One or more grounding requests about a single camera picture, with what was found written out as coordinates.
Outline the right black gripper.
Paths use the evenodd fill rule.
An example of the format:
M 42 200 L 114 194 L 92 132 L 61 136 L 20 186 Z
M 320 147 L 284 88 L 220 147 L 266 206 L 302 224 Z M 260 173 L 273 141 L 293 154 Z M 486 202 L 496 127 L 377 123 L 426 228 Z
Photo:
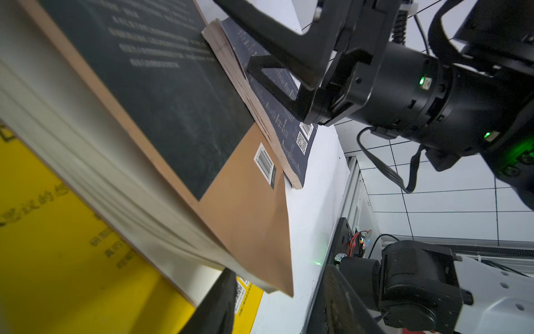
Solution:
M 320 125 L 369 102 L 402 3 L 351 1 L 346 10 L 345 1 L 325 1 L 319 19 L 298 34 L 247 1 L 216 2 L 270 53 L 250 58 L 252 77 L 296 120 Z M 332 51 L 337 54 L 326 70 Z M 273 80 L 289 73 L 282 65 L 304 85 L 294 90 L 291 77 L 288 88 Z

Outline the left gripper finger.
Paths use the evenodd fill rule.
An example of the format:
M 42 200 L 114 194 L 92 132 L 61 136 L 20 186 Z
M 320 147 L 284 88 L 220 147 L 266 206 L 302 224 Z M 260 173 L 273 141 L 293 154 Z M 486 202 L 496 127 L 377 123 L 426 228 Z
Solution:
M 236 274 L 224 269 L 179 334 L 231 334 L 237 296 Z

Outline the dark green brown book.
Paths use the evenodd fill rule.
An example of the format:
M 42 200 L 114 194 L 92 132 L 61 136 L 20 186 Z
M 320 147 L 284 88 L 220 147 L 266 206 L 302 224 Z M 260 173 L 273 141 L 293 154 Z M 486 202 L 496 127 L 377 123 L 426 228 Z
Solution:
M 3 1 L 1 121 L 194 305 L 292 296 L 285 177 L 194 1 Z

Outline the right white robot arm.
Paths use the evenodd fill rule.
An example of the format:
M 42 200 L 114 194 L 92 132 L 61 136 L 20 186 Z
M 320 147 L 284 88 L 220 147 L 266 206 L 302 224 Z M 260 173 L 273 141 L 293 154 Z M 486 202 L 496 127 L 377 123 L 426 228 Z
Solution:
M 420 156 L 436 171 L 480 154 L 495 177 L 533 206 L 533 3 L 478 1 L 456 33 L 436 12 L 422 54 L 404 46 L 408 1 L 320 1 L 309 30 L 288 30 L 247 1 L 219 6 L 267 51 L 248 72 L 297 120 L 362 122 L 385 139 L 418 143 L 404 181 L 414 191 Z M 323 274 L 330 333 L 384 326 L 438 333 L 532 333 L 533 279 L 451 249 L 398 241 L 381 260 L 345 256 Z

